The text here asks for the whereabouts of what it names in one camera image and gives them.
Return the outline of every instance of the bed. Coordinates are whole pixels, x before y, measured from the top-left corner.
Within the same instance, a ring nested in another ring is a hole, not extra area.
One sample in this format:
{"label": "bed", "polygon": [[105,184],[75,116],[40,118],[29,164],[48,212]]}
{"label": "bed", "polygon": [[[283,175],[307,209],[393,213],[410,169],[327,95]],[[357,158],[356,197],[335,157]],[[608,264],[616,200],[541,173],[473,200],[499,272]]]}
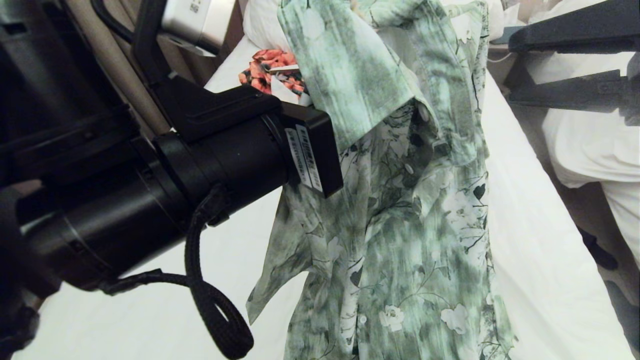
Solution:
{"label": "bed", "polygon": [[[206,85],[219,92],[259,48],[247,38]],[[514,360],[633,360],[595,262],[516,118],[488,77],[483,128],[491,152],[492,252],[519,342]],[[204,277],[238,306],[259,278],[280,190],[202,235]],[[136,272],[184,273],[183,245]],[[305,274],[287,283],[252,325],[247,359],[282,359]],[[223,359],[188,290],[155,284],[116,297],[69,285],[42,307],[36,340],[14,359]]]}

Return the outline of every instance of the label sticker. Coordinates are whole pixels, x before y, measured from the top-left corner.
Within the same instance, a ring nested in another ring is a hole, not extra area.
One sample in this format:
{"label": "label sticker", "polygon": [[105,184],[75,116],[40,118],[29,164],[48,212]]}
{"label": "label sticker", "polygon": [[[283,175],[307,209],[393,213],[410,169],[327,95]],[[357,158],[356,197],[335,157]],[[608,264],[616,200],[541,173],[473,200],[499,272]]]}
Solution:
{"label": "label sticker", "polygon": [[298,138],[298,132],[295,129],[285,129],[287,133],[287,139],[289,139],[289,148],[291,150],[291,156],[293,162],[298,169],[298,175],[300,175],[300,181],[307,187],[313,188],[311,180],[309,178],[309,171],[307,170],[307,162],[305,161],[305,155],[300,145],[300,139]]}
{"label": "label sticker", "polygon": [[322,192],[322,183],[320,182],[320,174],[318,173],[316,158],[314,157],[314,152],[311,149],[309,133],[307,132],[307,129],[302,125],[296,125],[296,129],[298,129],[300,144],[302,144],[302,153],[305,155],[305,160],[307,161],[307,168],[309,177],[311,178],[311,183],[314,185],[314,188],[316,188],[316,190]]}

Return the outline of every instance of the floral print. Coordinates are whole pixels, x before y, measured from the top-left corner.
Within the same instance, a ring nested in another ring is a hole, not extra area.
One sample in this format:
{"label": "floral print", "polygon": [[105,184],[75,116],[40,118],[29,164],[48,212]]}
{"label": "floral print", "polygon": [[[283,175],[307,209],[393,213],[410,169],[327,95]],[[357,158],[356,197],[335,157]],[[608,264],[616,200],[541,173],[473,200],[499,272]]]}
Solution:
{"label": "floral print", "polygon": [[[250,321],[308,272],[286,359],[509,359],[479,123],[486,5],[352,4],[281,3],[309,93],[332,118],[344,188],[329,199],[284,188]],[[463,13],[464,42],[449,20]]]}
{"label": "floral print", "polygon": [[238,75],[240,84],[249,84],[254,88],[271,94],[271,78],[275,76],[286,88],[291,90],[298,97],[307,92],[305,82],[298,70],[283,70],[275,74],[270,73],[271,69],[288,65],[297,65],[296,58],[292,53],[282,50],[260,50],[253,55],[253,61],[249,63],[249,69]]}

